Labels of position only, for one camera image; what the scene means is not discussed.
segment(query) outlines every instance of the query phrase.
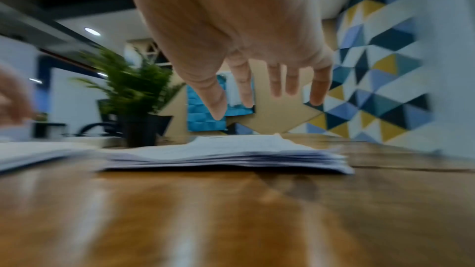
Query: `geometric wall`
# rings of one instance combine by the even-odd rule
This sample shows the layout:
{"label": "geometric wall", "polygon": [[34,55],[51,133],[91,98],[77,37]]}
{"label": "geometric wall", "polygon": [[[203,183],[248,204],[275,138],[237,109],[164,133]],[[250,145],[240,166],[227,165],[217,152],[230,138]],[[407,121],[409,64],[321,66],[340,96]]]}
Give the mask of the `geometric wall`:
{"label": "geometric wall", "polygon": [[[338,18],[333,82],[321,115],[289,131],[436,151],[427,67],[410,0],[350,0]],[[310,85],[302,90],[309,103]]]}

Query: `blurred hand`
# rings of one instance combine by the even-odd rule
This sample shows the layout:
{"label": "blurred hand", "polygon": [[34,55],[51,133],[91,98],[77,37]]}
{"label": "blurred hand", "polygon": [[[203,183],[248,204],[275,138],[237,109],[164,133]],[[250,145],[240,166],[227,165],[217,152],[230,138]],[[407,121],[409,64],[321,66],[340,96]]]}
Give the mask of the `blurred hand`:
{"label": "blurred hand", "polygon": [[252,107],[248,59],[268,64],[271,94],[295,95],[299,69],[311,67],[310,102],[319,105],[332,81],[333,52],[325,44],[319,0],[135,0],[174,69],[216,120],[227,109],[216,73],[227,61],[241,100]]}
{"label": "blurred hand", "polygon": [[33,117],[27,90],[15,71],[0,64],[0,127],[22,125]]}

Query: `wooden tabletop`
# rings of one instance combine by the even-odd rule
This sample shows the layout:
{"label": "wooden tabletop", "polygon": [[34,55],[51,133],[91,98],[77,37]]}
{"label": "wooden tabletop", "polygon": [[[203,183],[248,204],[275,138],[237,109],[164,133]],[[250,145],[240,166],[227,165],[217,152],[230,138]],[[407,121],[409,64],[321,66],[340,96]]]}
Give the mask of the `wooden tabletop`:
{"label": "wooden tabletop", "polygon": [[0,267],[475,266],[473,164],[331,139],[356,175],[94,173],[68,159],[0,177]]}

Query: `black plant pot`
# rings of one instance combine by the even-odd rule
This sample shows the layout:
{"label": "black plant pot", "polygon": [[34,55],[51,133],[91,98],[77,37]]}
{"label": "black plant pot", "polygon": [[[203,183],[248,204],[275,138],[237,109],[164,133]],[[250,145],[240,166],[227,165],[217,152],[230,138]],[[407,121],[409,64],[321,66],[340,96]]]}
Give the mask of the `black plant pot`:
{"label": "black plant pot", "polygon": [[122,130],[129,148],[155,146],[157,134],[163,135],[173,116],[123,116]]}

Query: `potted plant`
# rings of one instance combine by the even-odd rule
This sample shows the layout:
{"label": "potted plant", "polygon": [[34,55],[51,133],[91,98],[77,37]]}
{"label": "potted plant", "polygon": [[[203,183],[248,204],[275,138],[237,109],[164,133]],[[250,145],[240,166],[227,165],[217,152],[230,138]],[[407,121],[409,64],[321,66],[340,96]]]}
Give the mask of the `potted plant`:
{"label": "potted plant", "polygon": [[100,71],[106,85],[101,86],[85,78],[74,78],[88,88],[103,91],[108,101],[102,113],[115,114],[124,133],[127,147],[153,146],[160,123],[170,117],[157,114],[173,99],[185,83],[171,84],[173,71],[157,66],[142,55],[139,68],[106,48],[85,58]]}

